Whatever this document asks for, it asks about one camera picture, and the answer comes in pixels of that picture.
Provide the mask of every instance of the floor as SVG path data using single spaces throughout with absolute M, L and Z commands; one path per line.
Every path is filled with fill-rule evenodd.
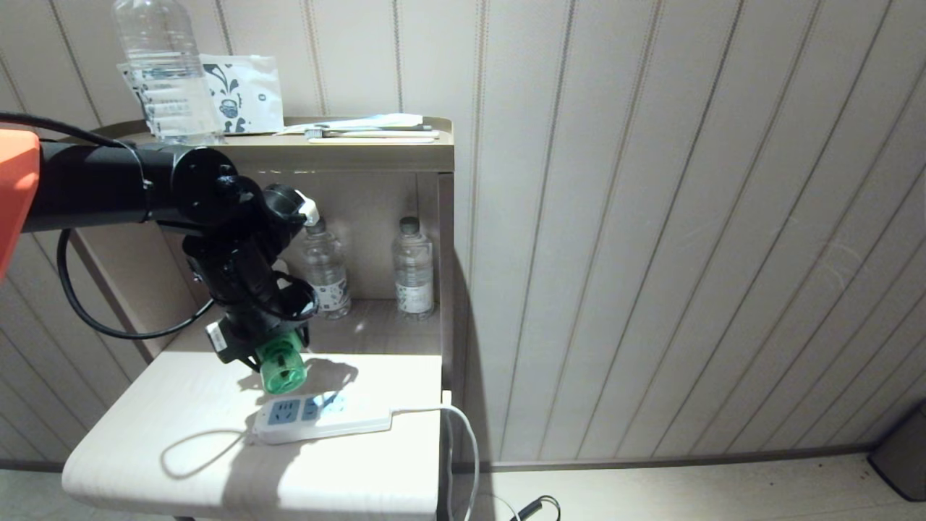
M 676 468 L 504 472 L 485 477 L 491 491 L 522 508 L 555 496 L 570 520 L 922 521 L 926 503 L 898 497 L 863 456 Z M 457 477 L 454 503 L 469 477 Z M 499 500 L 481 496 L 474 521 L 508 521 Z M 457 519 L 462 518 L 462 509 Z M 97 510 L 73 501 L 60 475 L 0 471 L 0 521 L 170 521 L 160 515 Z M 531 521 L 556 519 L 546 506 Z

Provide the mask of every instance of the power strip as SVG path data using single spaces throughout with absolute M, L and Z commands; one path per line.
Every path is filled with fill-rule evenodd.
M 279 445 L 389 430 L 392 423 L 389 407 L 341 390 L 271 400 L 257 413 L 254 431 L 264 443 Z

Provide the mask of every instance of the trash can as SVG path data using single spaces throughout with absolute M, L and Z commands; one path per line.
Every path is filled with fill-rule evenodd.
M 871 453 L 869 463 L 905 500 L 926 502 L 926 401 Z

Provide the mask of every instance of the orange robot part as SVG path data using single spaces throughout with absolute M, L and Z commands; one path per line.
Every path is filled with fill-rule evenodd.
M 39 187 L 39 136 L 0 129 L 0 281 Z

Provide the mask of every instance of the striped wall panel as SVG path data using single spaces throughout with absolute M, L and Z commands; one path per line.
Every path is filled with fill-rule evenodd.
M 926 398 L 923 2 L 182 2 L 203 52 L 277 58 L 287 114 L 455 122 L 487 459 L 870 443 Z M 136 119 L 110 6 L 7 2 L 0 108 Z M 0 286 L 0 459 L 60 461 L 144 369 L 54 242 Z

